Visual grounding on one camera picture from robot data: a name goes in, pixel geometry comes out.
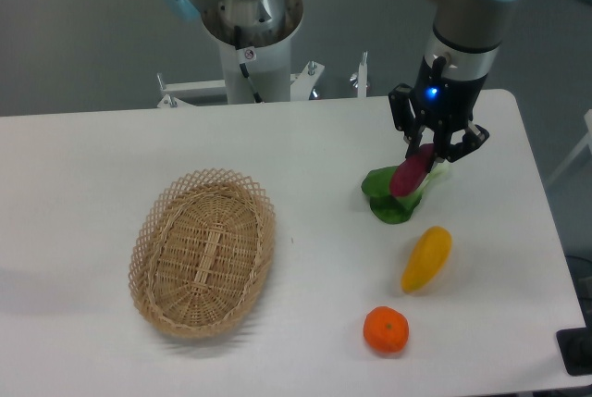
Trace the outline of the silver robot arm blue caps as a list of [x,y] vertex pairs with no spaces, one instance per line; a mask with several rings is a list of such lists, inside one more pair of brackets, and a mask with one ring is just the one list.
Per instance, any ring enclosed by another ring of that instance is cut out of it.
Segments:
[[[289,42],[300,0],[165,0],[218,41],[232,104],[290,99]],[[519,0],[429,0],[437,13],[414,85],[388,96],[408,156],[428,167],[477,150],[488,131],[473,109]]]

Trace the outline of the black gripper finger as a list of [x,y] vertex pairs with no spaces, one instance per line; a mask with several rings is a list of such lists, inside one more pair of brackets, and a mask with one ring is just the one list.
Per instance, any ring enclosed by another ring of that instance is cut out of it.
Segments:
[[425,130],[435,130],[426,123],[427,112],[416,109],[413,87],[405,83],[397,85],[388,94],[388,102],[395,129],[403,133],[403,140],[407,143],[405,157],[420,154],[425,159],[434,159],[435,145],[428,143],[423,149],[422,139]]
[[452,133],[436,134],[434,138],[434,160],[437,162],[456,162],[478,150],[489,138],[489,131],[480,125],[469,122],[463,130],[462,138],[453,143]]

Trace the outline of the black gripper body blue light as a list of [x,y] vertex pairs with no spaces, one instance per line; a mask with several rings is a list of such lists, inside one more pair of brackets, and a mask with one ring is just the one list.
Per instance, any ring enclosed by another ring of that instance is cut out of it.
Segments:
[[487,75],[471,81],[457,81],[440,76],[432,80],[432,68],[423,59],[412,92],[412,106],[416,119],[432,130],[438,124],[447,130],[458,131],[474,120],[473,109]]

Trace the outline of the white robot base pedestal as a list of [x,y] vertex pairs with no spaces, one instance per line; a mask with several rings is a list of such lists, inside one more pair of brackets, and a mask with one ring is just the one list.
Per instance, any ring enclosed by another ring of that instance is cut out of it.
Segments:
[[218,47],[230,105],[287,102],[302,0],[222,0],[201,15]]

